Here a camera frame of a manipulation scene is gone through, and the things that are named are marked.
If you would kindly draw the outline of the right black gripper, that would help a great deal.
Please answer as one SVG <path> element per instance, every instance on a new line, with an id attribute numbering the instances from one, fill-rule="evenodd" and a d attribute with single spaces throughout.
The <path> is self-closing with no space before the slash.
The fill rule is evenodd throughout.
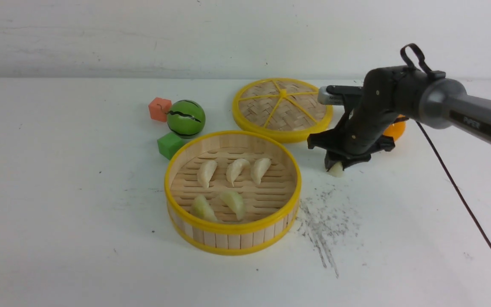
<path id="1" fill-rule="evenodd" d="M 376 140 L 363 139 L 336 130 L 310 134 L 306 143 L 309 149 L 318 147 L 326 150 L 326 171 L 337 162 L 341 162 L 345 169 L 346 165 L 369 162 L 376 152 L 390 152 L 395 148 L 392 137 L 380 135 Z"/>

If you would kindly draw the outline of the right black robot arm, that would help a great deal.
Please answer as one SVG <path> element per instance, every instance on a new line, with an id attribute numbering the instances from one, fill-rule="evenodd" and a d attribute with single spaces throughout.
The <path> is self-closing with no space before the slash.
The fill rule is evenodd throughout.
<path id="1" fill-rule="evenodd" d="M 399 116 L 437 130 L 455 126 L 491 144 L 491 100 L 468 95 L 460 82 L 442 72 L 377 68 L 368 72 L 362 86 L 321 87 L 318 99 L 345 110 L 335 128 L 306 140 L 308 148 L 326 150 L 327 170 L 337 163 L 347 168 L 368 162 L 375 152 L 393 150 L 394 138 L 383 134 Z"/>

